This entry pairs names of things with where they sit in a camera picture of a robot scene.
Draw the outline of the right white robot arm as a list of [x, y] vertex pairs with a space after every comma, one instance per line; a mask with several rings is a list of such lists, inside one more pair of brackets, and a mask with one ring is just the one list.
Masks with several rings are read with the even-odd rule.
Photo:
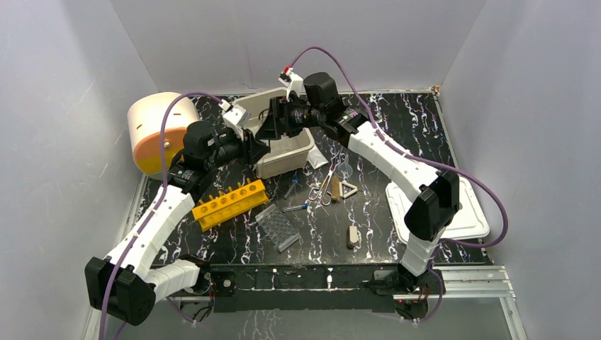
[[347, 105], [328, 73], [302, 78], [287, 67], [279, 80], [286, 86], [286, 95], [271, 98], [258, 138], [278, 140], [304, 128], [320, 128], [328, 138], [368, 160], [399, 187], [411, 204], [403, 218], [410, 235], [389, 287], [418, 293], [432, 273], [439, 240], [459, 211], [458, 174], [415, 160], [376, 126], [371, 114]]

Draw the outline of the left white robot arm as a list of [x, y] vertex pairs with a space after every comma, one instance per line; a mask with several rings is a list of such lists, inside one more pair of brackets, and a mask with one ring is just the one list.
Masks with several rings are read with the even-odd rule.
[[190, 124], [183, 147], [167, 168], [152, 204], [134, 228], [104, 258], [93, 257], [84, 275], [90, 305], [101, 313], [137, 326], [155, 304], [180, 290], [202, 295], [211, 287], [209, 265], [185, 255], [158, 269], [152, 263], [169, 235], [213, 184], [213, 171], [233, 161], [255, 165], [270, 146], [249, 129], [238, 135], [231, 127], [216, 130], [205, 121]]

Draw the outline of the black wire ring stand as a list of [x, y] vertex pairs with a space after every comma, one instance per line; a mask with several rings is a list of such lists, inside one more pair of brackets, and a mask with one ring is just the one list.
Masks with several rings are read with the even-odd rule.
[[271, 119], [270, 109], [265, 108], [264, 110], [262, 110], [259, 113], [259, 116], [258, 116], [259, 126], [262, 126], [263, 124], [265, 124], [265, 122], [269, 121], [270, 119]]

